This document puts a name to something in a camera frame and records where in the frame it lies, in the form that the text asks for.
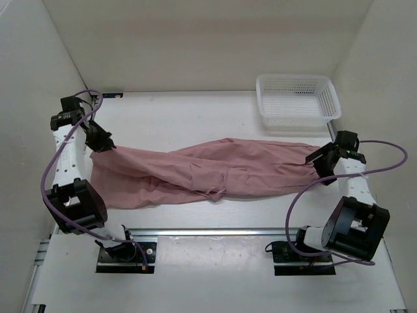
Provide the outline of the pink trousers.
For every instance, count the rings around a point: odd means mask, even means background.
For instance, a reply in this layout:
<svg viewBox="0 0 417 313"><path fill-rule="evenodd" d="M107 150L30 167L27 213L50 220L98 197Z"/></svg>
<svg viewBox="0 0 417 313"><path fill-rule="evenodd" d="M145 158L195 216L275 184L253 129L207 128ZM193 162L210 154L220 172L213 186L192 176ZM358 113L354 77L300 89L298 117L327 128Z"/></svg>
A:
<svg viewBox="0 0 417 313"><path fill-rule="evenodd" d="M224 138L176 151L129 147L93 152L91 184L108 207L139 209L222 197L299 192L318 178L306 143Z"/></svg>

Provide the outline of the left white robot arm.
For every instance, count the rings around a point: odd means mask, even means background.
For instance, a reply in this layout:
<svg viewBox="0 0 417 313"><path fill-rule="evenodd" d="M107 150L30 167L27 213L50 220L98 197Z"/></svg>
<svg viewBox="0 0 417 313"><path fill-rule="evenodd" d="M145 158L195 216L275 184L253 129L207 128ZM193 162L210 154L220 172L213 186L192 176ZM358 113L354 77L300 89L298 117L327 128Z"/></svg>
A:
<svg viewBox="0 0 417 313"><path fill-rule="evenodd" d="M85 154L114 147L111 134L86 119L82 108L61 111L51 117L51 131L56 145L52 166L55 176L51 187L41 180L42 198L59 229L75 235L91 235L107 253L129 261L137 246L130 232L120 223L110 221L106 205L87 175Z"/></svg>

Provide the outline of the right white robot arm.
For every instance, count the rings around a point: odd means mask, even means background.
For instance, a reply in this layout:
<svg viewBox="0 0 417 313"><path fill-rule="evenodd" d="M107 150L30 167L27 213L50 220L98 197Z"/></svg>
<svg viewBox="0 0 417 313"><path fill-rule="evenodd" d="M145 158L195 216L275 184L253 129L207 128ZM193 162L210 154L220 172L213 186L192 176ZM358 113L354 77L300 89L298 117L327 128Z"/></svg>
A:
<svg viewBox="0 0 417 313"><path fill-rule="evenodd" d="M356 148L349 149L328 143L305 158L311 162L320 178L331 175L359 173L325 181L338 182L341 199L326 224L305 226L296 235L293 254L302 261L316 252L336 252L361 261L371 261L388 225L390 214L373 199L367 180L366 158Z"/></svg>

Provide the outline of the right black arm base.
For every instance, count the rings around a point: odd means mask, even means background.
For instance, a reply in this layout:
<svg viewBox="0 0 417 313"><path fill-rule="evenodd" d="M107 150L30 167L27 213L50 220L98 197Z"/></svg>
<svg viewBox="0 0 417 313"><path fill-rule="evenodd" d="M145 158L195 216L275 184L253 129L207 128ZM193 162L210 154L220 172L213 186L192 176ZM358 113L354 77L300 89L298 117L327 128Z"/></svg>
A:
<svg viewBox="0 0 417 313"><path fill-rule="evenodd" d="M272 255L275 276L326 276L335 275L331 255L301 256L287 241L273 241L265 247Z"/></svg>

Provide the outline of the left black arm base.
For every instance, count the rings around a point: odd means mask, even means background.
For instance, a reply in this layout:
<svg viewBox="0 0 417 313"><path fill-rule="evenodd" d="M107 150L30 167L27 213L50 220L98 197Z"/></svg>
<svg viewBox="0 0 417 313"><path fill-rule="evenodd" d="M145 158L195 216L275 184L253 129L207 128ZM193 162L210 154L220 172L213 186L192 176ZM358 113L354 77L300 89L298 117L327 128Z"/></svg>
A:
<svg viewBox="0 0 417 313"><path fill-rule="evenodd" d="M121 244L113 249L102 245L98 253L96 272L108 274L153 274L156 264L157 242L139 241L147 265L143 264L143 255L136 245Z"/></svg>

